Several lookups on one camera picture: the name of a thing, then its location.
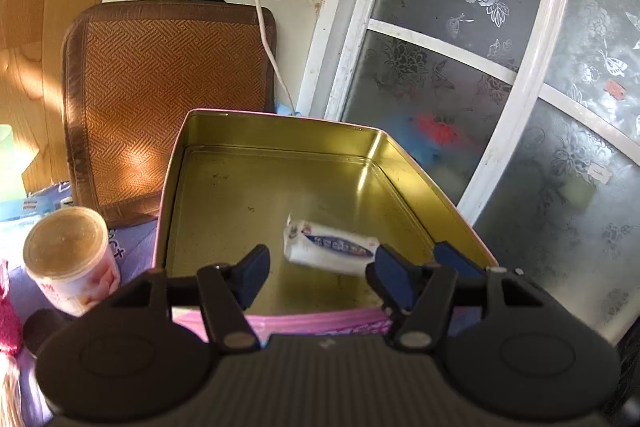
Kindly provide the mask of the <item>white frosted glass door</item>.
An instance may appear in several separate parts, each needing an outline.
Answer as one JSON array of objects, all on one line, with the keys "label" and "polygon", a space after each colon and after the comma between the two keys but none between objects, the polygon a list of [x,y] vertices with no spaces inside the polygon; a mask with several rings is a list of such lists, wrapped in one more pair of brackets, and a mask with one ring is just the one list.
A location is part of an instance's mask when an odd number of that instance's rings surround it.
[{"label": "white frosted glass door", "polygon": [[296,104],[384,129],[504,265],[639,315],[639,0],[331,0]]}]

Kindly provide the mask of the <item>pink knitted soft item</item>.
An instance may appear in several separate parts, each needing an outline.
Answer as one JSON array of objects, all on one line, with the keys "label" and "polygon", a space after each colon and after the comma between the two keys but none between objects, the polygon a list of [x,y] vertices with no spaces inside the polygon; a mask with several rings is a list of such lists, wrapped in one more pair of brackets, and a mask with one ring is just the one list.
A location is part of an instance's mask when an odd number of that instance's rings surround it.
[{"label": "pink knitted soft item", "polygon": [[17,355],[23,346],[20,318],[9,298],[10,279],[6,260],[1,261],[0,346],[5,355]]}]

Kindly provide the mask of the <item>white pink yogurt cup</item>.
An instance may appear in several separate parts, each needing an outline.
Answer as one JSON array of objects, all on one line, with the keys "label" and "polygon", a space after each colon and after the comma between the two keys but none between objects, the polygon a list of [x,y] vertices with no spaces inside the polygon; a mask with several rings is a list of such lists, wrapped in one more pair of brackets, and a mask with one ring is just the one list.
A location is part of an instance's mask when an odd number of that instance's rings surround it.
[{"label": "white pink yogurt cup", "polygon": [[80,317],[120,284],[103,218],[86,207],[55,210],[36,223],[23,247],[25,270],[47,299]]}]

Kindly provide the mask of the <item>light green plastic mug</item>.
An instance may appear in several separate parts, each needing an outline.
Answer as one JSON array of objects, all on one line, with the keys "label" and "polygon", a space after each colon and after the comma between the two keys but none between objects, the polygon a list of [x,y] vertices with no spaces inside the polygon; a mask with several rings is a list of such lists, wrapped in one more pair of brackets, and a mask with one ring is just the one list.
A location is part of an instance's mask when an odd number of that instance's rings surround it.
[{"label": "light green plastic mug", "polygon": [[0,124],[0,193],[2,202],[25,197],[21,153],[14,143],[13,129]]}]

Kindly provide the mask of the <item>small white tissue pack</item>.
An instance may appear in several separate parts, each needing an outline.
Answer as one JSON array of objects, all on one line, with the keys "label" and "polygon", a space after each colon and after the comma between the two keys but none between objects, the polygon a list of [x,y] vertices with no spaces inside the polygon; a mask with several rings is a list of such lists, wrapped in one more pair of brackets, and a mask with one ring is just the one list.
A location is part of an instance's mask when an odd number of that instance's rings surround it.
[{"label": "small white tissue pack", "polygon": [[293,265],[364,277],[380,242],[308,220],[288,216],[283,231],[283,254]]}]

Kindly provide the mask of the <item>brown woven seat cushion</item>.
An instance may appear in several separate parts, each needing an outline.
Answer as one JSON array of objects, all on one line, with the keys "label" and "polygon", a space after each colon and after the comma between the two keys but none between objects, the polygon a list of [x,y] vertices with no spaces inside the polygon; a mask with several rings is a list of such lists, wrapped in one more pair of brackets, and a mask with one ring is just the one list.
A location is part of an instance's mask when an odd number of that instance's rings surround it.
[{"label": "brown woven seat cushion", "polygon": [[273,112],[277,43],[267,9],[182,0],[108,2],[62,46],[63,124],[76,205],[111,228],[156,218],[186,114]]}]

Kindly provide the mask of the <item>blue patterned tablecloth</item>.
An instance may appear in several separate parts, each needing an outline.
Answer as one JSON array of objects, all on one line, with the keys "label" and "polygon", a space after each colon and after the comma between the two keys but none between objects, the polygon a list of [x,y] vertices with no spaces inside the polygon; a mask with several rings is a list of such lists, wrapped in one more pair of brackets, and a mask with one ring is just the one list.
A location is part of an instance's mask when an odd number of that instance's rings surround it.
[{"label": "blue patterned tablecloth", "polygon": [[[8,262],[9,299],[21,326],[24,326],[26,320],[36,311],[53,308],[24,268],[23,245],[29,231],[30,225],[27,228],[1,230],[1,259]],[[155,235],[156,221],[108,231],[108,243],[119,267],[123,284],[151,266]],[[26,347],[23,347],[18,355],[17,364],[21,371],[23,421],[26,426],[47,424],[52,413],[44,402],[35,380],[35,358]]]}]

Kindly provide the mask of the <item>clear blue toothbrush case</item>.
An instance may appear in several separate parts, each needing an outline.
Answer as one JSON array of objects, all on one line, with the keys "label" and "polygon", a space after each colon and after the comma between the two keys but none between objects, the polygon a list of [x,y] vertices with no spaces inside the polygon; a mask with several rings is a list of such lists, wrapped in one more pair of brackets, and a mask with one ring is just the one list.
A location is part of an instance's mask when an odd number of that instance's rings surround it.
[{"label": "clear blue toothbrush case", "polygon": [[44,216],[73,203],[70,182],[58,182],[25,198],[2,202],[0,217],[2,221],[12,221]]}]

